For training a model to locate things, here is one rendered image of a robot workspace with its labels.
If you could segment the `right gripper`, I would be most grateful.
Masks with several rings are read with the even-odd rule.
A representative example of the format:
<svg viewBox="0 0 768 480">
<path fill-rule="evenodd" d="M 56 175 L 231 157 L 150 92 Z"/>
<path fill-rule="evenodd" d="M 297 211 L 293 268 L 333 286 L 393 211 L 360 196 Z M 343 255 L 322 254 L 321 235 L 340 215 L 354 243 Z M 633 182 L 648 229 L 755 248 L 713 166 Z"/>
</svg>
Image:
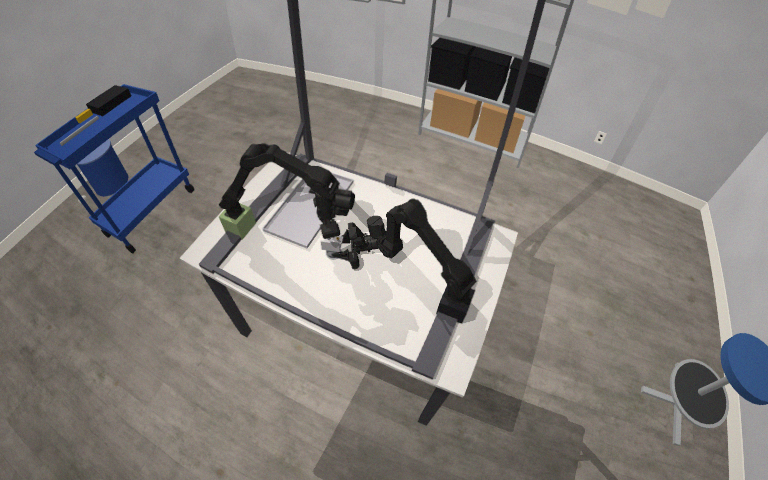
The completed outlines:
<svg viewBox="0 0 768 480">
<path fill-rule="evenodd" d="M 315 207 L 317 207 L 318 205 L 315 202 L 316 199 L 314 198 L 313 201 L 314 201 Z M 334 208 L 333 203 L 328 207 L 319 207 L 319 206 L 317 207 L 316 213 L 319 220 L 322 222 L 322 224 L 320 224 L 320 228 L 321 228 L 321 233 L 324 239 L 336 237 L 340 235 L 339 225 L 338 223 L 336 223 L 335 219 L 332 219 L 333 208 Z"/>
</svg>

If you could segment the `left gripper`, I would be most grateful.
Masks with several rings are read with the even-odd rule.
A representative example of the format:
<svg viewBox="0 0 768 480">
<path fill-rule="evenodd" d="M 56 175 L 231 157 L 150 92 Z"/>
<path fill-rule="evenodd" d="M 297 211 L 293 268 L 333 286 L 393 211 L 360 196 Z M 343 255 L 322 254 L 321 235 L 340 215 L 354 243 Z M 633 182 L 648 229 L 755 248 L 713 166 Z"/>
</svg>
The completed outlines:
<svg viewBox="0 0 768 480">
<path fill-rule="evenodd" d="M 353 228 L 355 226 L 356 226 L 356 224 L 353 223 L 353 222 L 348 223 L 348 229 Z M 368 243 L 366 243 L 365 245 L 363 245 L 361 247 L 354 248 L 355 245 L 354 245 L 354 242 L 349 238 L 349 230 L 348 229 L 346 229 L 346 232 L 342 235 L 343 236 L 342 244 L 351 243 L 351 252 L 349 252 L 349 250 L 346 249 L 345 251 L 333 253 L 331 255 L 334 256 L 334 257 L 337 257 L 337 258 L 341 258 L 341 259 L 350 261 L 352 269 L 357 269 L 357 268 L 360 267 L 360 265 L 359 265 L 359 258 L 358 258 L 357 254 L 360 254 L 361 251 L 371 252 L 371 250 L 373 250 L 372 249 L 372 244 L 371 244 L 371 237 L 370 237 L 370 235 L 367 234 L 367 236 L 365 236 L 365 240 L 367 240 Z M 347 253 L 348 253 L 348 257 L 347 257 Z"/>
</svg>

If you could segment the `grey metal bracket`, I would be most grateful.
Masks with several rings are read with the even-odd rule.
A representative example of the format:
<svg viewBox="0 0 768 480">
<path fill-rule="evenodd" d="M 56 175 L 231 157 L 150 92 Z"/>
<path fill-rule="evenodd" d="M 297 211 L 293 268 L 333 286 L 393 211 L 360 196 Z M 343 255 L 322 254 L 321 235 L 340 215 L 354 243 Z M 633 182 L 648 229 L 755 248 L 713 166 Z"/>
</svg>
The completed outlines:
<svg viewBox="0 0 768 480">
<path fill-rule="evenodd" d="M 339 237 L 339 240 L 336 239 L 337 237 Z M 336 236 L 334 238 L 331 237 L 330 240 L 328 239 L 324 239 L 324 241 L 321 240 L 320 241 L 321 250 L 340 252 L 342 241 L 343 241 L 343 236 Z"/>
</svg>

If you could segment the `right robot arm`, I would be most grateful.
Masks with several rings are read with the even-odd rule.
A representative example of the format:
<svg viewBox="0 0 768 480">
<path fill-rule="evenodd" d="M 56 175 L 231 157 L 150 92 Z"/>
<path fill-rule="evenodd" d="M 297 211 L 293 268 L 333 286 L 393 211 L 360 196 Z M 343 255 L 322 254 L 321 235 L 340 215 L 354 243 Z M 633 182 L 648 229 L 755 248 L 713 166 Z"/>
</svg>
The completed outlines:
<svg viewBox="0 0 768 480">
<path fill-rule="evenodd" d="M 268 152 L 266 152 L 267 149 Z M 255 167 L 259 167 L 269 162 L 273 162 L 302 178 L 307 186 L 310 187 L 309 193 L 315 194 L 316 204 L 319 207 L 328 207 L 333 203 L 334 208 L 332 209 L 332 218 L 336 218 L 336 215 L 347 216 L 349 210 L 352 210 L 355 202 L 355 194 L 351 190 L 339 189 L 339 181 L 329 170 L 320 166 L 311 166 L 283 151 L 275 144 L 268 145 L 262 143 L 251 144 L 241 157 L 241 167 L 233 183 L 230 185 L 230 187 L 232 187 L 229 187 L 229 190 L 227 189 L 219 203 L 219 206 L 222 209 L 228 210 L 228 212 L 226 211 L 224 214 L 225 216 L 236 220 L 242 214 L 245 208 L 242 208 L 241 210 L 239 200 L 246 190 L 243 188 L 243 184 L 246 181 L 245 177 L 247 177 L 247 173 L 251 172 Z M 332 185 L 328 188 L 330 183 L 332 183 Z M 222 202 L 223 200 L 224 202 Z"/>
</svg>

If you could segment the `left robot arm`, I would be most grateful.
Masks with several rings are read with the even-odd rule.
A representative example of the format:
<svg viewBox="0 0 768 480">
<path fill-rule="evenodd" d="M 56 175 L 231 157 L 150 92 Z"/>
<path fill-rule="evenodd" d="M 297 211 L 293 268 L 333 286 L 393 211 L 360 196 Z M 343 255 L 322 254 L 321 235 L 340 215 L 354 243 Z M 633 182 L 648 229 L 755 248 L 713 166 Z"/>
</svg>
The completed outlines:
<svg viewBox="0 0 768 480">
<path fill-rule="evenodd" d="M 470 292 L 469 289 L 476 283 L 473 273 L 464 261 L 455 258 L 443 243 L 429 224 L 427 212 L 418 199 L 412 198 L 403 204 L 395 206 L 387 212 L 386 231 L 380 216 L 375 215 L 367 219 L 372 249 L 379 249 L 385 257 L 393 258 L 403 249 L 403 241 L 400 239 L 401 223 L 416 231 L 442 266 L 441 276 L 448 284 L 447 301 L 464 307 Z M 362 233 L 357 226 L 349 229 L 349 233 L 349 238 L 354 241 L 355 248 L 368 243 L 365 240 L 367 233 Z"/>
</svg>

